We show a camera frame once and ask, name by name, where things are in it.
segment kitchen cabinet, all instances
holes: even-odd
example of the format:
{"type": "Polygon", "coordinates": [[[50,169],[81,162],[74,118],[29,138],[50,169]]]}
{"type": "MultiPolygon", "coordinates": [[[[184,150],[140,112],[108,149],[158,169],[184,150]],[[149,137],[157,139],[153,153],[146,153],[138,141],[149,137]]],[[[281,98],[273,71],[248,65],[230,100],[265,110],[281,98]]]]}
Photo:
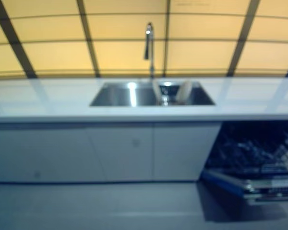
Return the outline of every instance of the kitchen cabinet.
{"type": "Polygon", "coordinates": [[[221,122],[156,123],[154,180],[198,180],[221,122]]]}
{"type": "Polygon", "coordinates": [[[152,124],[93,126],[88,133],[107,181],[152,180],[152,124]]]}
{"type": "Polygon", "coordinates": [[[0,125],[0,182],[104,181],[86,129],[68,125],[0,125]]]}

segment chrome faucet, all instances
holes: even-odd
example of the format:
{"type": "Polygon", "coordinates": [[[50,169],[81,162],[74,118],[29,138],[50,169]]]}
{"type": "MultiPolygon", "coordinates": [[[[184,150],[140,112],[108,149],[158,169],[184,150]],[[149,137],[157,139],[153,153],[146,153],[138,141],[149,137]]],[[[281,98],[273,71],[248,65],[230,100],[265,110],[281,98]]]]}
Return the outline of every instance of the chrome faucet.
{"type": "Polygon", "coordinates": [[[154,30],[152,23],[148,23],[146,27],[146,46],[144,59],[150,59],[149,76],[154,78],[154,30]]]}

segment sink basin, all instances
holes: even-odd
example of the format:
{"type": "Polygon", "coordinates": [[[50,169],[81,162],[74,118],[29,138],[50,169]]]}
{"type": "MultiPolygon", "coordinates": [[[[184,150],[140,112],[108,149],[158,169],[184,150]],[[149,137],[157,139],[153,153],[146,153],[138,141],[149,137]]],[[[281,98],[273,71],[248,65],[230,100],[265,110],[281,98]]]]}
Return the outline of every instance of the sink basin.
{"type": "Polygon", "coordinates": [[[214,105],[208,94],[198,82],[192,83],[192,90],[184,103],[175,98],[181,82],[162,82],[159,87],[162,102],[158,102],[152,83],[128,82],[105,83],[90,106],[171,106],[171,105],[214,105]]]}
{"type": "Polygon", "coordinates": [[[105,83],[91,106],[157,105],[152,83],[105,83]]]}

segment gray floor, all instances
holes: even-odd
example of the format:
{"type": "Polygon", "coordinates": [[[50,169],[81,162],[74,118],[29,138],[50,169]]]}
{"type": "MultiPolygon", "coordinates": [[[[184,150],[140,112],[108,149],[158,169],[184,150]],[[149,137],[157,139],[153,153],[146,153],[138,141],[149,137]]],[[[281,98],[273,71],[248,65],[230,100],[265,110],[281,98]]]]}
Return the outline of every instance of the gray floor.
{"type": "Polygon", "coordinates": [[[288,203],[251,207],[200,183],[0,185],[0,230],[238,229],[288,230],[288,203]]]}

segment dishwasher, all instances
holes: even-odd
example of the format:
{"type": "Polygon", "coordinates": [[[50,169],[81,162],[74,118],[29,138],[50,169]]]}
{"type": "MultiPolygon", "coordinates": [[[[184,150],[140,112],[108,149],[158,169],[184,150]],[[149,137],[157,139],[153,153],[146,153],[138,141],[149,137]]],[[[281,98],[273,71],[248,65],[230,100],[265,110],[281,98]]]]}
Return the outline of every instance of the dishwasher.
{"type": "Polygon", "coordinates": [[[288,121],[224,122],[201,177],[250,205],[288,201],[288,121]]]}

